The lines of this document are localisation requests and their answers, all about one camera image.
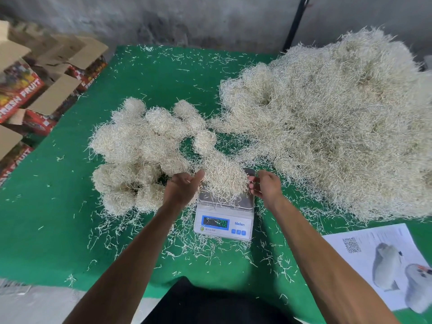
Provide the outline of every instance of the green table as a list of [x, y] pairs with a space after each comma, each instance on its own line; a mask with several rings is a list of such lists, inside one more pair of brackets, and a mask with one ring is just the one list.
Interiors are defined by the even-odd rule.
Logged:
[[[68, 286], [72, 274], [74, 288], [89, 289], [135, 234], [126, 228], [119, 235], [111, 232], [96, 238], [101, 208], [90, 176], [101, 158], [89, 160], [87, 150], [94, 126], [108, 120], [126, 97], [142, 98], [148, 107], [168, 109], [177, 99], [187, 99], [202, 113], [217, 113], [220, 80], [237, 76], [245, 66], [272, 59], [269, 55], [199, 49], [120, 47], [89, 91], [0, 191], [0, 277]], [[364, 228], [349, 217], [319, 216], [323, 205], [300, 198], [303, 191], [295, 186], [284, 188], [284, 193], [298, 207], [318, 209], [308, 219], [322, 234]], [[142, 216], [139, 221], [145, 224], [150, 217]], [[296, 316], [323, 323], [273, 217], [264, 212], [259, 223], [256, 219], [250, 249], [238, 242], [219, 245], [210, 240], [201, 252], [204, 256], [195, 257], [191, 251], [178, 256], [182, 250], [179, 240], [174, 244], [168, 241], [145, 296], [162, 297], [176, 278], [185, 275], [199, 286], [242, 291], [285, 308], [289, 304]], [[390, 223], [370, 223], [369, 227], [383, 224]], [[420, 251], [432, 262], [428, 248], [431, 221], [407, 224]], [[105, 247], [110, 242], [118, 245], [117, 250]], [[423, 315], [407, 309], [396, 314], [403, 323], [432, 321], [432, 310]]]

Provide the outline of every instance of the paper sheet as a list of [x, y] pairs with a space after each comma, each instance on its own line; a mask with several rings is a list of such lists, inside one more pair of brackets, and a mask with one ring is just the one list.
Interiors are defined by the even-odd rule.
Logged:
[[[408, 278], [405, 275], [405, 268], [412, 263], [429, 266], [417, 249], [406, 224], [329, 234], [323, 238], [372, 286], [391, 311], [407, 308], [405, 295]], [[401, 265], [392, 289], [386, 291], [377, 287], [372, 279], [377, 246], [382, 243], [393, 245], [402, 253]]]

